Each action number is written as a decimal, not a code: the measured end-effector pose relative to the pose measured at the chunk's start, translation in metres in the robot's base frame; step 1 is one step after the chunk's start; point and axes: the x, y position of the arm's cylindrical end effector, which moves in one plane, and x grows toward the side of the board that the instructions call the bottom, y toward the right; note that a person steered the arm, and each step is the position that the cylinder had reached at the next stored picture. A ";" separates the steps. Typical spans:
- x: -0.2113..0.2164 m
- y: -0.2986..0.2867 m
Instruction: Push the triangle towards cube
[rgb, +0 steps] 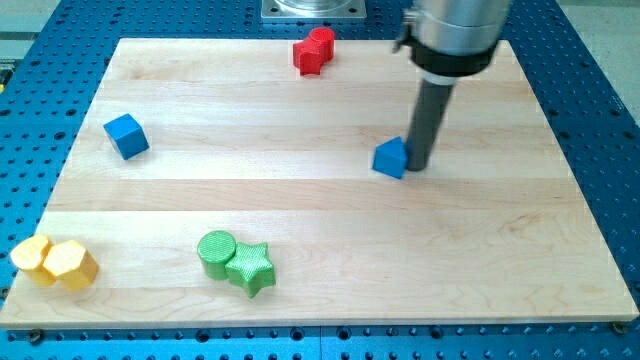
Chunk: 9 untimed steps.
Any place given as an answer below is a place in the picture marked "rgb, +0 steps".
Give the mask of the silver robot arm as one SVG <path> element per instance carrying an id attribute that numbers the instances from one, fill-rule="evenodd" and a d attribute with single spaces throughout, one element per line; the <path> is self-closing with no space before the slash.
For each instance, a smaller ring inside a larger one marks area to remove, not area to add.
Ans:
<path id="1" fill-rule="evenodd" d="M 403 12 L 392 51 L 410 48 L 424 80 L 452 86 L 493 58 L 511 0 L 416 0 Z"/>

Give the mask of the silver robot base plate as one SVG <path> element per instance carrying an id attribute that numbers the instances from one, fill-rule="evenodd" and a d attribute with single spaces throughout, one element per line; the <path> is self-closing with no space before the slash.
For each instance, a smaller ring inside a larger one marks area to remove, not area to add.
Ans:
<path id="1" fill-rule="evenodd" d="M 363 19 L 365 0 L 262 0 L 263 19 Z"/>

